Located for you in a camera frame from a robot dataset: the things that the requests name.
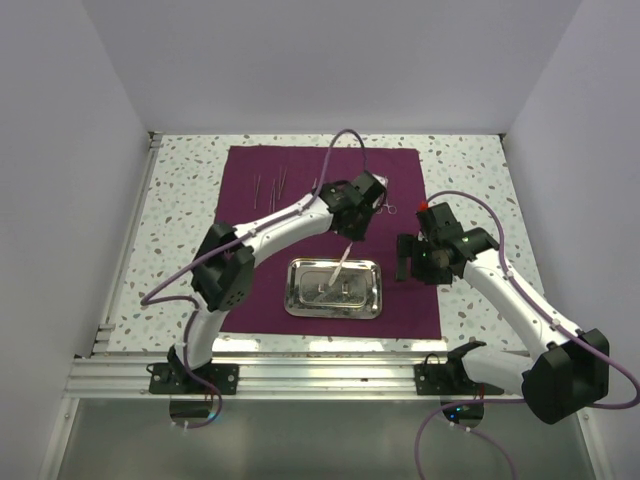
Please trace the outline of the steel hemostat clamp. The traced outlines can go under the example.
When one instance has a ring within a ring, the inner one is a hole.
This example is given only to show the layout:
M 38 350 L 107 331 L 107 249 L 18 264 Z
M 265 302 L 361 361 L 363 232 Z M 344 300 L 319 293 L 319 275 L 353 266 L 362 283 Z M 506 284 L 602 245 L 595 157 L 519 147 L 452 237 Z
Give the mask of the steel hemostat clamp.
M 379 211 L 379 214 L 383 212 L 386 212 L 389 215 L 395 215 L 397 213 L 397 207 L 395 205 L 389 204 L 387 201 L 384 201 Z

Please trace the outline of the steel scalpel handle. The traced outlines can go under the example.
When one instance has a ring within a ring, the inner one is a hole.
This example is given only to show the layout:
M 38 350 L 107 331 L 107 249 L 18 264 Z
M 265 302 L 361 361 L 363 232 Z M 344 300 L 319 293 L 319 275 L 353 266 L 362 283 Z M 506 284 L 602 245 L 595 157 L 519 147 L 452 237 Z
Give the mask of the steel scalpel handle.
M 335 282 L 336 282 L 336 280 L 337 280 L 337 278 L 339 276 L 339 273 L 340 273 L 340 271 L 341 271 L 341 269 L 343 267 L 343 264 L 347 260 L 349 254 L 351 252 L 352 246 L 353 246 L 353 242 L 349 243 L 349 245 L 344 250 L 341 258 L 339 259 L 337 265 L 335 266 L 333 272 L 331 273 L 331 276 L 329 277 L 329 280 L 328 280 L 328 283 L 327 283 L 328 287 L 332 287 L 335 284 Z

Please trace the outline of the thin steel forceps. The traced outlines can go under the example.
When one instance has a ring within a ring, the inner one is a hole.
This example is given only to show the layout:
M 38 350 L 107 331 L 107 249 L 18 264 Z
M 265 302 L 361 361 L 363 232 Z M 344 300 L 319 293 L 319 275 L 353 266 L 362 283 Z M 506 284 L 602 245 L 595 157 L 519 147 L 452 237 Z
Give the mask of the thin steel forceps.
M 269 212 L 274 213 L 277 209 L 278 201 L 281 199 L 284 185 L 286 182 L 287 166 L 280 166 L 278 178 L 272 182 L 272 188 L 269 200 Z

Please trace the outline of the purple cloth wrap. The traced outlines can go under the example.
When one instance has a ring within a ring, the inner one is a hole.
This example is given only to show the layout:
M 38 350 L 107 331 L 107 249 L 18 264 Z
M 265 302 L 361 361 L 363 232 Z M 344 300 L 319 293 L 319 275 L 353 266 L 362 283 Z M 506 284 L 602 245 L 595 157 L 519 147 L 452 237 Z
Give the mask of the purple cloth wrap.
M 348 242 L 334 234 L 308 238 L 272 256 L 255 270 L 249 298 L 233 309 L 221 328 L 224 333 L 291 334 L 437 339 L 440 317 L 437 290 L 419 281 L 395 280 L 396 239 L 414 234 L 415 213 L 426 199 L 419 154 L 414 149 L 336 148 L 330 164 L 323 164 L 319 147 L 233 146 L 224 167 L 215 220 L 230 225 L 259 219 L 269 213 L 272 182 L 280 166 L 287 166 L 286 182 L 278 207 L 283 208 L 309 193 L 316 181 L 355 179 L 364 169 L 389 179 L 388 201 L 397 207 L 371 221 L 365 240 L 353 245 L 353 259 L 372 260 L 382 275 L 382 312 L 372 320 L 294 317 L 284 308 L 289 263 L 297 258 L 337 258 Z M 253 209 L 254 175 L 261 175 L 257 210 Z

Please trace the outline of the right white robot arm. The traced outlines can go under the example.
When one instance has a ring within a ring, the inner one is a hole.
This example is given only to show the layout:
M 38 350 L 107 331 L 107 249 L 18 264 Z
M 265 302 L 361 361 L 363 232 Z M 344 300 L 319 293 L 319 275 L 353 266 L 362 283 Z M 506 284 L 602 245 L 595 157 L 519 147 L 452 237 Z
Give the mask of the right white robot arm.
M 463 229 L 448 204 L 416 214 L 418 234 L 396 240 L 396 278 L 426 285 L 454 279 L 477 290 L 511 326 L 527 353 L 495 350 L 474 340 L 448 352 L 445 362 L 414 369 L 420 394 L 520 395 L 547 424 L 590 406 L 609 390 L 609 342 L 597 329 L 584 331 L 552 308 L 500 255 L 486 230 Z

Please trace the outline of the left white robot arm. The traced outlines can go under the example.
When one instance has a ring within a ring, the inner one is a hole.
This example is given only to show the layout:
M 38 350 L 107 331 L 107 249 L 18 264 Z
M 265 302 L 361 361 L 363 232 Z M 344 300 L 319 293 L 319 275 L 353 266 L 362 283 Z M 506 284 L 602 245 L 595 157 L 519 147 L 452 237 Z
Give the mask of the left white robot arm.
M 352 181 L 325 183 L 266 217 L 210 227 L 194 258 L 192 289 L 204 301 L 174 346 L 179 362 L 172 379 L 185 392 L 201 390 L 205 366 L 228 312 L 249 297 L 254 271 L 271 256 L 310 237 L 333 232 L 361 242 L 387 196 L 388 179 L 363 171 Z

